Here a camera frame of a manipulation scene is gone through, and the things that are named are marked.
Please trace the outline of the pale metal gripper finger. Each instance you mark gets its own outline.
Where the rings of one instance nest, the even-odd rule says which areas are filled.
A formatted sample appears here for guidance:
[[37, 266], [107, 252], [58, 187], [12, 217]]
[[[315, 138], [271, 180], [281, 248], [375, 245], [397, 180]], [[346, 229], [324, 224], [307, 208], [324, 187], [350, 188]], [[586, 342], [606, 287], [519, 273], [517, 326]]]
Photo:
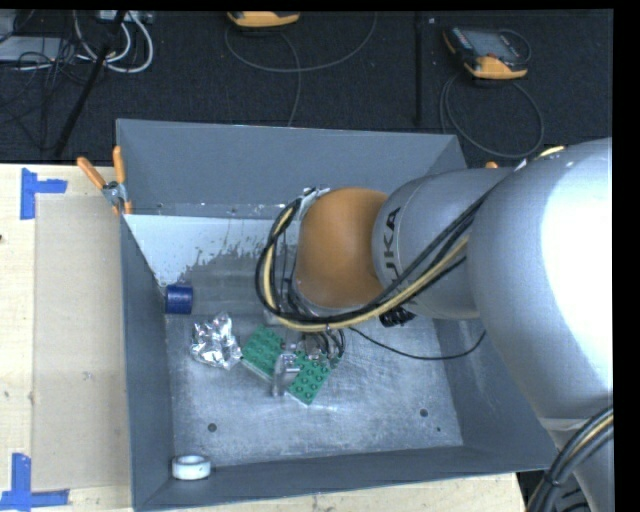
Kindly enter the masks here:
[[275, 361], [271, 394], [274, 397], [283, 396], [298, 376], [300, 367], [295, 353], [281, 353]]

